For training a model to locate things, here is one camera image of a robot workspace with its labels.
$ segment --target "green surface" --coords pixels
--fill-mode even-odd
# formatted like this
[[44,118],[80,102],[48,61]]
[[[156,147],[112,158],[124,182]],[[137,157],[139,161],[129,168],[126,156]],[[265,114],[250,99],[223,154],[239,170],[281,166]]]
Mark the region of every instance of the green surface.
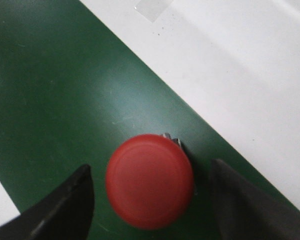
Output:
[[[183,141],[197,190],[177,222],[142,231],[111,209],[106,166],[126,139],[163,132]],[[207,184],[214,158],[289,204],[79,1],[0,0],[0,180],[21,212],[88,163],[90,240],[217,240]]]

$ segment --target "red button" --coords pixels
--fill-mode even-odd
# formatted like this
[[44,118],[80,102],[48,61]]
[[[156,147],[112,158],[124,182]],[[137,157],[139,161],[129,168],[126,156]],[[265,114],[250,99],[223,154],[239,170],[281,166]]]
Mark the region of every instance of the red button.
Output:
[[194,179],[190,162],[177,144],[144,134],[127,140],[113,153],[105,185],[110,204],[124,221],[154,230],[186,210]]

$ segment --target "green cutting mat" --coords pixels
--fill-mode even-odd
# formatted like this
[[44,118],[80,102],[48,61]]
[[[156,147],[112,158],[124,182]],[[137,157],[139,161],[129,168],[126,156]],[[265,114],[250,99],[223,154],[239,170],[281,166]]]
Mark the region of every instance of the green cutting mat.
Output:
[[[142,231],[109,205],[106,166],[126,139],[164,132],[183,141],[196,193],[177,222]],[[217,240],[207,183],[215,158],[290,204],[79,1],[0,0],[0,180],[21,212],[88,163],[90,240]]]

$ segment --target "clear tape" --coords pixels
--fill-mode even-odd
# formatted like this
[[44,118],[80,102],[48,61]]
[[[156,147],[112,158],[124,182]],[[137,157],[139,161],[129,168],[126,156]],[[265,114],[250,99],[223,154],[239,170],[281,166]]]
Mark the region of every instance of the clear tape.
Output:
[[152,23],[173,0],[141,0],[134,8]]

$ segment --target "green mat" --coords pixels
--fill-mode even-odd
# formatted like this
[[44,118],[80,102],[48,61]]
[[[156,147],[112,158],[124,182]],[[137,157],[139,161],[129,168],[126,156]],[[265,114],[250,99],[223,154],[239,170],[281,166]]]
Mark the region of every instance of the green mat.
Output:
[[[106,166],[126,139],[164,132],[182,140],[196,192],[177,222],[142,231],[112,210]],[[21,212],[88,163],[88,239],[218,240],[207,183],[215,158],[290,204],[82,3],[0,0],[0,181]]]

